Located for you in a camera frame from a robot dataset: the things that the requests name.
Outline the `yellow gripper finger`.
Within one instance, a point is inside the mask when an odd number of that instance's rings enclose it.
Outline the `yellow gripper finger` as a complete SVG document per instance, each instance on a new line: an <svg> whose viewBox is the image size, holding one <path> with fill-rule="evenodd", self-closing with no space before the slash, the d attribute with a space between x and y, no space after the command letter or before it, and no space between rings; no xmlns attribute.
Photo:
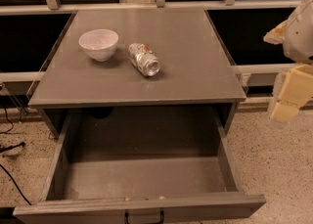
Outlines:
<svg viewBox="0 0 313 224"><path fill-rule="evenodd" d="M283 21L279 23L275 28L271 29L265 34L265 36L263 37L263 41L273 45L283 44L285 41L285 30L287 27L287 23L288 21Z"/></svg>
<svg viewBox="0 0 313 224"><path fill-rule="evenodd" d="M273 124L288 124L312 98L312 65L296 65L289 70L283 70L274 83L269 119Z"/></svg>

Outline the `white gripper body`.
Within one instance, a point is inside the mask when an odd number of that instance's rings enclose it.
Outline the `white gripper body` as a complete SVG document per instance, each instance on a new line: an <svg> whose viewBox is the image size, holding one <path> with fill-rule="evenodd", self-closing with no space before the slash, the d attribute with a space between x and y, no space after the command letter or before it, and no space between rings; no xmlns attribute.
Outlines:
<svg viewBox="0 0 313 224"><path fill-rule="evenodd" d="M313 63L313 0L302 0L290 14L283 50L296 63Z"/></svg>

